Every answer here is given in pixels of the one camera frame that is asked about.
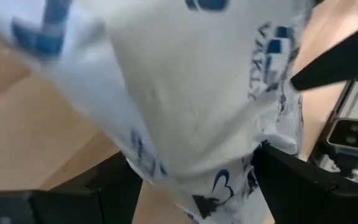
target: white plastic bag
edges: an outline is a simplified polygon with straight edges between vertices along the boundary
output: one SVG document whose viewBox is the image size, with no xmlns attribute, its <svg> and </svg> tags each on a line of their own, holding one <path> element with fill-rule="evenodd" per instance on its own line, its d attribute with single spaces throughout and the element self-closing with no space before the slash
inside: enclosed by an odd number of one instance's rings
<svg viewBox="0 0 358 224">
<path fill-rule="evenodd" d="M 286 78 L 312 2 L 0 0 L 0 38 L 191 218 L 262 223 L 249 162 L 263 141 L 300 151 Z"/>
</svg>

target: wooden table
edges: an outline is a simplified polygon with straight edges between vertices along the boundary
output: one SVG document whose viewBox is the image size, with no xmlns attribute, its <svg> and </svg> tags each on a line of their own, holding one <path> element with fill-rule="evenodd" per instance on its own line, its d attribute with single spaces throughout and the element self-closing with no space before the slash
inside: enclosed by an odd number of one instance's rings
<svg viewBox="0 0 358 224">
<path fill-rule="evenodd" d="M 295 71 L 357 28 L 358 0 L 325 0 L 314 10 Z M 304 92 L 302 158 L 310 154 L 342 89 L 338 84 Z M 105 135 L 0 46 L 0 190 L 50 189 L 116 152 Z M 168 198 L 144 184 L 134 223 L 172 220 L 189 223 Z"/>
</svg>

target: wooden surface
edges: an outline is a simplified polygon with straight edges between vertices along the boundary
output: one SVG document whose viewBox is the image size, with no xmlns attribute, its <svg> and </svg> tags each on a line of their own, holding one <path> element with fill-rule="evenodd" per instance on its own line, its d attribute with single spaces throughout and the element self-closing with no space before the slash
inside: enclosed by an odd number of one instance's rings
<svg viewBox="0 0 358 224">
<path fill-rule="evenodd" d="M 358 0 L 326 0 L 314 10 L 295 71 L 356 29 Z M 339 84 L 304 93 L 303 158 L 313 148 L 342 88 Z M 0 46 L 0 189 L 50 189 L 116 151 L 47 82 L 30 75 Z M 145 184 L 134 223 L 169 220 L 189 223 L 168 198 Z"/>
</svg>

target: camera lens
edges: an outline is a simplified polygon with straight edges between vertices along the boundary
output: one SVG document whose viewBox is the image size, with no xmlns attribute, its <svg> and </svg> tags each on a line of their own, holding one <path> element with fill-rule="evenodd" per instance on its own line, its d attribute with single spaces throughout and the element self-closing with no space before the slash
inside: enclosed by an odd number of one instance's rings
<svg viewBox="0 0 358 224">
<path fill-rule="evenodd" d="M 346 136 L 346 141 L 350 144 L 354 144 L 357 142 L 357 139 L 353 136 Z"/>
<path fill-rule="evenodd" d="M 351 126 L 352 131 L 358 132 L 358 124 L 353 124 Z"/>
</svg>

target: white bag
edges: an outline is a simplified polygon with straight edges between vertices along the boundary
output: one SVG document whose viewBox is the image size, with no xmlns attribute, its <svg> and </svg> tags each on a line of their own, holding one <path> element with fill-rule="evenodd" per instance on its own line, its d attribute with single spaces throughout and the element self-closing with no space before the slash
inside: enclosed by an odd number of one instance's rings
<svg viewBox="0 0 358 224">
<path fill-rule="evenodd" d="M 250 159 L 262 141 L 300 152 L 301 98 L 286 77 L 312 5 L 0 0 L 0 38 L 189 217 L 262 223 Z M 215 204 L 210 216 L 195 199 Z"/>
</svg>

